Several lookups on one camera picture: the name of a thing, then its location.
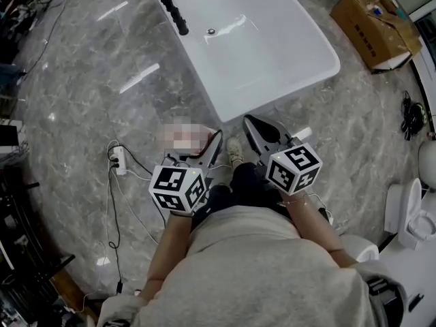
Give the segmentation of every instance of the toilet seat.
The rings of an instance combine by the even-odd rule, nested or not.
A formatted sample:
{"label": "toilet seat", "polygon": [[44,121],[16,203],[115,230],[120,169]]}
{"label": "toilet seat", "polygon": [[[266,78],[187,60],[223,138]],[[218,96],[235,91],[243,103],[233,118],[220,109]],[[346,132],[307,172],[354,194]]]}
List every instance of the toilet seat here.
{"label": "toilet seat", "polygon": [[421,241],[428,241],[436,238],[436,216],[420,210],[409,222],[408,230]]}

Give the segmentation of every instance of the black tripod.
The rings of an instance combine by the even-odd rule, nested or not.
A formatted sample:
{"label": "black tripod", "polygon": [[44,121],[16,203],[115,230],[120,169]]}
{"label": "black tripod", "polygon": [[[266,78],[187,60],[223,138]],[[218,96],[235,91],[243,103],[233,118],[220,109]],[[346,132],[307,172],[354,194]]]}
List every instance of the black tripod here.
{"label": "black tripod", "polygon": [[189,33],[189,29],[186,25],[186,20],[182,18],[180,15],[180,11],[174,4],[172,0],[161,0],[161,2],[165,5],[166,10],[171,13],[172,20],[176,23],[178,33],[180,35],[186,35]]}

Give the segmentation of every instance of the white bathtub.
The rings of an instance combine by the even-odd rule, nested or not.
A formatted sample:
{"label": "white bathtub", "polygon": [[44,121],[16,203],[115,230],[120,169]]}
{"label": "white bathtub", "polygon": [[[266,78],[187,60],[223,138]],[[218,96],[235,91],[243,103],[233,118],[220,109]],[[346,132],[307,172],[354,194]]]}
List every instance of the white bathtub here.
{"label": "white bathtub", "polygon": [[296,97],[339,71],[336,52],[297,0],[173,2],[189,28],[177,35],[223,122]]}

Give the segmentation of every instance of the forearm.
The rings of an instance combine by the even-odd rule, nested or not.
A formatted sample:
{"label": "forearm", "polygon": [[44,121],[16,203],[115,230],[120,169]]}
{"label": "forearm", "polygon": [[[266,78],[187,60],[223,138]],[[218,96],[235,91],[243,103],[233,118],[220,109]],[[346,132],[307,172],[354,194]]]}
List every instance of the forearm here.
{"label": "forearm", "polygon": [[356,263],[346,254],[338,234],[316,209],[305,192],[292,196],[282,194],[282,198],[302,238],[323,247],[340,267]]}
{"label": "forearm", "polygon": [[166,277],[185,258],[191,222],[190,217],[170,215],[166,229],[151,260],[147,282],[140,293],[140,296],[147,302],[153,299]]}

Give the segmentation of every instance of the sneaker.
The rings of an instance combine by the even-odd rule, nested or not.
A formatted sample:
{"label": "sneaker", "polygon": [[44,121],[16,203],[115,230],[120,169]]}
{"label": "sneaker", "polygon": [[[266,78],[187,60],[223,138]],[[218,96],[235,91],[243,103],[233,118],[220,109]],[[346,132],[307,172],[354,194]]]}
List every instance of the sneaker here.
{"label": "sneaker", "polygon": [[233,170],[244,163],[243,148],[237,138],[231,137],[227,140],[227,154]]}

